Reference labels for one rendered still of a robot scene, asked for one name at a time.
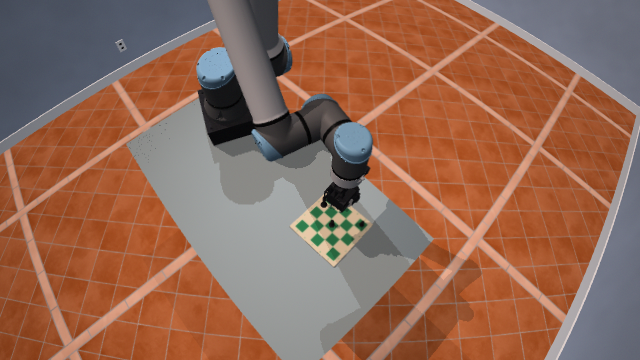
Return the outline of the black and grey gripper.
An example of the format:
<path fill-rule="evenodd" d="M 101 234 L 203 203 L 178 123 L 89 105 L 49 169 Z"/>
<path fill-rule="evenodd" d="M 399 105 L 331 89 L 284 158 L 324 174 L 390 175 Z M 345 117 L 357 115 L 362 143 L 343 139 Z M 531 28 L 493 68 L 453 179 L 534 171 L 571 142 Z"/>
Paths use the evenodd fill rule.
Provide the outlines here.
<path fill-rule="evenodd" d="M 330 203 L 330 206 L 333 205 L 340 211 L 339 213 L 342 213 L 346 208 L 358 202 L 358 200 L 360 199 L 360 193 L 358 192 L 359 190 L 360 189 L 358 186 L 351 189 L 345 189 L 332 182 L 330 186 L 324 191 L 324 200 L 327 198 L 326 201 Z"/>

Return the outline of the green and cream chessboard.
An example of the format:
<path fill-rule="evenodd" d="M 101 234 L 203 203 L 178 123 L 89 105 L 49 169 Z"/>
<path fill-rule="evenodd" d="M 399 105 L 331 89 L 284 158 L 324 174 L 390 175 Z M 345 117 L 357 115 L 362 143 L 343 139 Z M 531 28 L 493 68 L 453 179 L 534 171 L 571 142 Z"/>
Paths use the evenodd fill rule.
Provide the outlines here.
<path fill-rule="evenodd" d="M 290 228 L 334 267 L 373 224 L 353 207 L 345 209 L 343 213 L 339 213 L 340 211 L 330 206 L 327 201 L 327 207 L 321 207 L 323 197 L 324 195 L 291 224 Z M 334 220 L 335 224 L 332 228 L 329 227 L 331 220 Z M 359 226 L 362 221 L 364 227 Z"/>

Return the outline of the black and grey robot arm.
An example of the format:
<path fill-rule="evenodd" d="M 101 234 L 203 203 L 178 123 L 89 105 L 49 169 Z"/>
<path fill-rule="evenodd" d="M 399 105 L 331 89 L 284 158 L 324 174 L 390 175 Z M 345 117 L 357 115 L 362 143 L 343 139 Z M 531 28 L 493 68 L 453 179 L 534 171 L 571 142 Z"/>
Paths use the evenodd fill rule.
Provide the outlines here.
<path fill-rule="evenodd" d="M 286 107 L 276 77 L 291 70 L 292 53 L 278 33 L 278 0 L 207 1 L 225 46 L 205 52 L 196 67 L 209 118 L 230 124 L 249 108 L 253 138 L 266 160 L 322 140 L 332 154 L 336 185 L 351 189 L 364 181 L 373 150 L 365 126 L 352 122 L 327 94 L 310 97 L 291 114 Z"/>

